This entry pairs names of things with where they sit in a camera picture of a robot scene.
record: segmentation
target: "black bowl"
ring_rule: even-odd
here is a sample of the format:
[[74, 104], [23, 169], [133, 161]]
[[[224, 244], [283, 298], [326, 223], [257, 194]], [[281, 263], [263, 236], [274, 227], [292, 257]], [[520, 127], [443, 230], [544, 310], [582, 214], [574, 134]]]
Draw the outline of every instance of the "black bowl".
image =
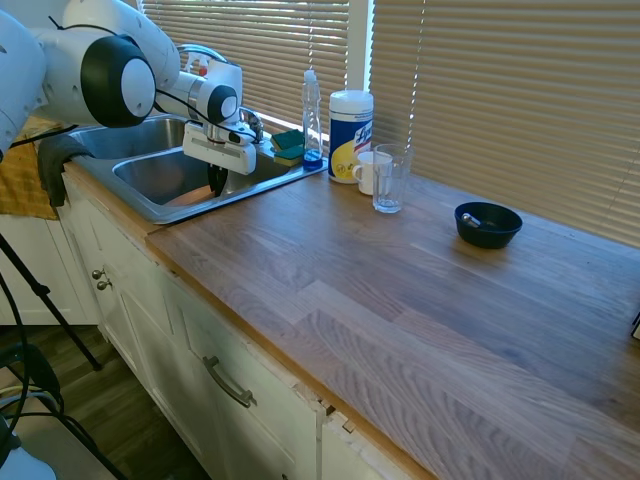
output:
[[[468, 213], [481, 222], [473, 227], [462, 221]], [[481, 248], [504, 248], [522, 228], [520, 216], [508, 208], [494, 203], [463, 203], [455, 211], [458, 234], [465, 242]]]

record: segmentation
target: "dish towel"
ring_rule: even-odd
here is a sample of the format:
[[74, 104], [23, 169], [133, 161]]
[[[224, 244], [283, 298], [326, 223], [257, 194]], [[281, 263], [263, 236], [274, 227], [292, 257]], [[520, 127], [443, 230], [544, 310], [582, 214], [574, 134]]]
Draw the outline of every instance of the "dish towel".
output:
[[0, 214], [58, 219], [40, 186], [33, 144], [10, 149], [0, 163]]
[[64, 205], [66, 190], [62, 181], [63, 165], [74, 155], [93, 157], [84, 145], [69, 135], [45, 138], [38, 146], [38, 173], [52, 207]]

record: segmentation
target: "disinfecting wipes container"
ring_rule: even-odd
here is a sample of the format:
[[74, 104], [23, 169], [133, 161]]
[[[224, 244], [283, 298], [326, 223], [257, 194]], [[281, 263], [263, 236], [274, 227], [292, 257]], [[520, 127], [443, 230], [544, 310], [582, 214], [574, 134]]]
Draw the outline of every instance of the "disinfecting wipes container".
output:
[[371, 150], [373, 95], [362, 90], [334, 92], [329, 99], [329, 178], [356, 183], [351, 170], [358, 154]]

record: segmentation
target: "dish soap bottle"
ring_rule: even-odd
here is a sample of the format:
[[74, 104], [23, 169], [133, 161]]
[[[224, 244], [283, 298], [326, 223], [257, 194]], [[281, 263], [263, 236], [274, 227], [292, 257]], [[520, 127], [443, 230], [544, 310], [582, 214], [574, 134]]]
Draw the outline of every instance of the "dish soap bottle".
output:
[[322, 128], [320, 126], [320, 85], [316, 72], [309, 69], [304, 72], [302, 86], [302, 128], [304, 133], [304, 168], [322, 166]]

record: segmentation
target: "yellow towel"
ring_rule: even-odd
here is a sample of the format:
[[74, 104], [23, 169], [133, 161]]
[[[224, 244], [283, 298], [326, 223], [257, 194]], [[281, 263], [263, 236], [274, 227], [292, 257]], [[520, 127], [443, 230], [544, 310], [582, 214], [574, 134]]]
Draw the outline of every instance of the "yellow towel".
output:
[[[32, 137], [59, 126], [35, 117], [29, 119], [18, 139]], [[10, 149], [0, 163], [0, 214], [57, 220], [49, 197], [40, 186], [38, 157], [32, 143]]]

